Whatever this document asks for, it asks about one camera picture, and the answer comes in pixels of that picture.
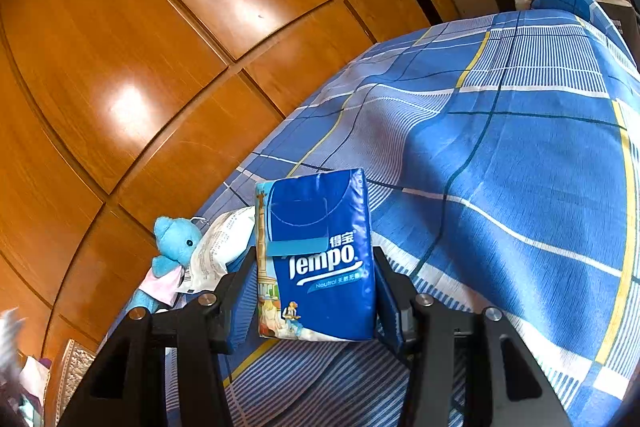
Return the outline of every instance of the yellow stripe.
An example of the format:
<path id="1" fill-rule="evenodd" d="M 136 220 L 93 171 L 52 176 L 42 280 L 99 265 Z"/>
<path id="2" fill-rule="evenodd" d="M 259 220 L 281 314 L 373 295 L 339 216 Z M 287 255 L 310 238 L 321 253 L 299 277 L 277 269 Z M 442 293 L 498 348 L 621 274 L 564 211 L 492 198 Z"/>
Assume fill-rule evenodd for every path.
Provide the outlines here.
<path id="1" fill-rule="evenodd" d="M 311 154 L 313 153 L 313 151 L 315 151 L 318 147 L 320 147 L 320 145 L 322 144 L 322 142 L 323 142 L 324 140 L 326 140 L 327 138 L 329 138 L 329 135 L 330 135 L 333 131 L 335 131 L 336 127 L 338 127 L 338 124 L 340 123 L 340 120 L 342 119 L 342 114 L 344 113 L 344 108 L 346 107 L 347 103 L 351 100 L 351 97 L 352 97 L 355 93 L 356 93 L 356 92 L 355 92 L 355 91 L 353 91 L 353 92 L 349 95 L 349 97 L 347 98 L 347 100 L 345 100 L 345 101 L 344 101 L 344 103 L 342 104 L 342 107 L 340 108 L 340 113 L 338 114 L 338 118 L 337 118 L 337 120 L 335 121 L 334 126 L 333 126 L 333 127 L 331 127 L 331 130 L 330 130 L 327 134 L 325 134 L 325 135 L 322 137 L 322 139 L 321 139 L 318 143 L 316 143 L 313 147 L 311 147 L 311 149 L 309 150 L 309 152 L 308 152 L 308 153 L 306 153 L 304 156 L 302 156 L 302 160 L 300 160 L 298 163 L 296 163 L 296 164 L 293 166 L 293 168 L 289 171 L 289 174 L 287 174 L 287 178 L 289 178 L 289 177 L 290 177 L 290 175 L 292 175 L 292 174 L 293 174 L 293 173 L 298 169 L 298 167 L 300 167 L 300 166 L 303 164 L 303 162 L 304 162 L 307 158 L 309 158 L 309 156 L 311 156 Z"/>
<path id="2" fill-rule="evenodd" d="M 622 262 L 622 276 L 620 276 L 620 285 L 618 286 L 618 294 L 613 304 L 613 312 L 609 321 L 609 327 L 604 334 L 604 340 L 600 346 L 600 350 L 596 356 L 596 362 L 605 363 L 611 352 L 616 335 L 620 329 L 622 315 L 625 312 L 626 298 L 631 287 L 631 275 L 634 267 L 634 254 L 636 252 L 636 184 L 634 183 L 634 171 L 631 161 L 631 151 L 629 149 L 629 135 L 624 129 L 625 121 L 622 118 L 620 104 L 613 101 L 613 112 L 616 114 L 616 120 L 620 126 L 620 138 L 622 140 L 622 156 L 625 162 L 626 177 L 626 242 L 625 242 L 625 258 Z"/>
<path id="3" fill-rule="evenodd" d="M 249 367 L 252 363 L 254 363 L 256 360 L 258 360 L 261 356 L 263 356 L 268 350 L 271 349 L 271 347 L 275 346 L 278 343 L 277 339 L 269 339 L 268 341 L 264 341 L 262 344 L 260 344 L 260 346 L 258 347 L 258 349 L 256 349 L 254 352 L 252 352 L 252 354 L 250 354 L 248 357 L 246 357 L 244 360 L 242 360 L 242 363 L 235 368 L 235 370 L 233 370 L 231 372 L 231 380 L 235 380 L 237 377 L 240 376 L 240 374 L 247 368 Z M 229 385 L 229 377 L 225 378 L 225 381 L 222 383 L 225 388 Z"/>
<path id="4" fill-rule="evenodd" d="M 480 59 L 480 55 L 482 55 L 482 52 L 484 51 L 484 47 L 486 46 L 486 43 L 488 40 L 489 40 L 489 32 L 484 34 L 484 39 L 482 39 L 482 43 L 478 48 L 478 52 L 476 53 L 476 56 L 473 58 L 473 60 L 471 60 L 469 65 L 466 67 L 466 70 L 464 70 L 460 75 L 460 78 L 458 79 L 458 83 L 456 84 L 456 87 L 462 87 L 462 83 L 465 81 L 466 76 L 469 74 L 471 69 L 475 66 L 476 62 Z"/>

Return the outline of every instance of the plush toy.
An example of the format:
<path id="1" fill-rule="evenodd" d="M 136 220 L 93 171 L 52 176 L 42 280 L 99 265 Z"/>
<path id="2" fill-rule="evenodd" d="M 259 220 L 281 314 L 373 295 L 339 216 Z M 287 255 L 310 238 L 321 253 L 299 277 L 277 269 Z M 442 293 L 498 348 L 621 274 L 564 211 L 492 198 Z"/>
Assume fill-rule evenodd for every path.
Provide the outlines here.
<path id="1" fill-rule="evenodd" d="M 191 261 L 191 254 L 202 239 L 202 233 L 189 219 L 178 217 L 158 217 L 154 225 L 156 245 L 160 255 L 151 261 L 151 271 L 154 277 L 163 277 L 177 266 L 187 268 Z M 125 312 L 142 306 L 151 313 L 160 307 L 160 302 L 137 289 L 127 304 Z"/>

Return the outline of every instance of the striped fabric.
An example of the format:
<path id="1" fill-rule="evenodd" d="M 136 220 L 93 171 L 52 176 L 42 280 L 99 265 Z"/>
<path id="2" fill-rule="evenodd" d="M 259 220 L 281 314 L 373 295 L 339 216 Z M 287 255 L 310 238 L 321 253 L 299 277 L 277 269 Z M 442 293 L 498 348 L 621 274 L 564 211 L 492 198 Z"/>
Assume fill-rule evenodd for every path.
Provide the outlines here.
<path id="1" fill-rule="evenodd" d="M 450 308 L 503 309 L 573 425 L 600 427 L 640 358 L 640 75 L 606 21 L 552 1 L 376 44 L 198 215 L 253 204 L 261 180 L 364 167 L 393 269 Z M 235 425 L 397 423 L 408 372 L 382 344 L 265 341 L 252 320 L 220 356 Z M 171 425 L 177 398 L 168 351 Z M 458 359 L 451 426 L 463 404 Z"/>

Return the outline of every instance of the teddy bear ear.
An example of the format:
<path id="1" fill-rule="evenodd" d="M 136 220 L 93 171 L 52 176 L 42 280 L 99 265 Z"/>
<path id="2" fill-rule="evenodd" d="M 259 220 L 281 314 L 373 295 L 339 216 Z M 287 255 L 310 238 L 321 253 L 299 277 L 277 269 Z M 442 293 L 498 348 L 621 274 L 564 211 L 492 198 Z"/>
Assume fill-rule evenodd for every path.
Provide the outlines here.
<path id="1" fill-rule="evenodd" d="M 174 222 L 171 217 L 160 216 L 156 219 L 156 223 L 154 224 L 154 235 L 156 239 L 160 239 L 164 233 L 169 230 L 169 227 Z"/>

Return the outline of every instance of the blue tissue pack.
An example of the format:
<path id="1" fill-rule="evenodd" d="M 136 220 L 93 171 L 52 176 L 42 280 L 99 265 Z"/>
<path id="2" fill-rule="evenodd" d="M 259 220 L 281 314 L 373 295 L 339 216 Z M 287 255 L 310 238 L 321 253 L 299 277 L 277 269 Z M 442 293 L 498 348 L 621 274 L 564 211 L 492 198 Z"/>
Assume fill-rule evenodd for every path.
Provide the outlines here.
<path id="1" fill-rule="evenodd" d="M 255 191 L 260 335 L 372 339 L 376 296 L 364 171 L 262 182 Z"/>

